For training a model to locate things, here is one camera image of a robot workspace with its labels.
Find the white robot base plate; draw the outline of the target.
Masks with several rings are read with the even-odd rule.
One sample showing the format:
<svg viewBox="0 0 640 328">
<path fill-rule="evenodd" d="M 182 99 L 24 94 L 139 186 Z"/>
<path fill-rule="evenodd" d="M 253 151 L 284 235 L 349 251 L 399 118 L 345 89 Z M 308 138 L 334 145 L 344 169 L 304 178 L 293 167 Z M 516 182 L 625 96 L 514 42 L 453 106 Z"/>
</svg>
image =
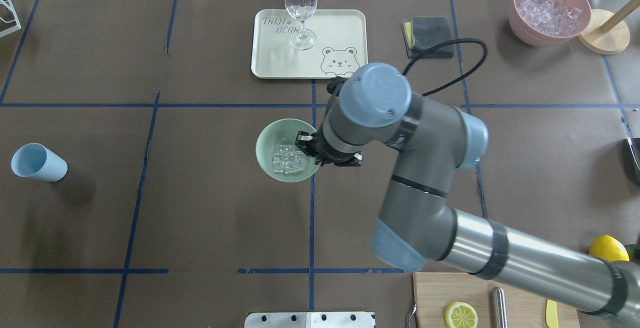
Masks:
<svg viewBox="0 0 640 328">
<path fill-rule="evenodd" d="M 247 315 L 245 328 L 375 328 L 374 312 L 254 312 Z"/>
</svg>

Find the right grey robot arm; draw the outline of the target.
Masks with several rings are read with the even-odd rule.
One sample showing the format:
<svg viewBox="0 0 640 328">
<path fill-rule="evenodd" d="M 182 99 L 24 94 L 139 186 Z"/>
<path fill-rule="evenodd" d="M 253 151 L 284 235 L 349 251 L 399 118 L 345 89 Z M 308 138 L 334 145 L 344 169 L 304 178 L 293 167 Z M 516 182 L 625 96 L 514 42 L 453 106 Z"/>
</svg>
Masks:
<svg viewBox="0 0 640 328">
<path fill-rule="evenodd" d="M 482 120 L 413 91 L 386 63 L 331 78 L 327 91 L 322 125 L 295 141 L 316 166 L 359 166 L 372 141 L 398 151 L 371 243 L 380 260 L 414 273 L 429 260 L 443 262 L 621 328 L 639 326 L 638 264 L 576 252 L 447 205 L 455 173 L 487 150 Z"/>
</svg>

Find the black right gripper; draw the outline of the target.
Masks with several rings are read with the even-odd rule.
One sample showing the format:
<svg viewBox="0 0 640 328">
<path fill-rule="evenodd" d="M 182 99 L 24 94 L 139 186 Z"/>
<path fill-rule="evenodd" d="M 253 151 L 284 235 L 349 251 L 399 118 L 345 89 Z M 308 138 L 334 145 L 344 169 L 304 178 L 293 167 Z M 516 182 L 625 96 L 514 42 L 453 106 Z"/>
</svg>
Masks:
<svg viewBox="0 0 640 328">
<path fill-rule="evenodd" d="M 314 159 L 316 166 L 334 164 L 337 167 L 359 167 L 362 164 L 362 151 L 343 152 L 330 145 L 324 133 L 324 125 L 310 133 L 299 130 L 295 136 L 295 146 L 304 155 Z"/>
</svg>

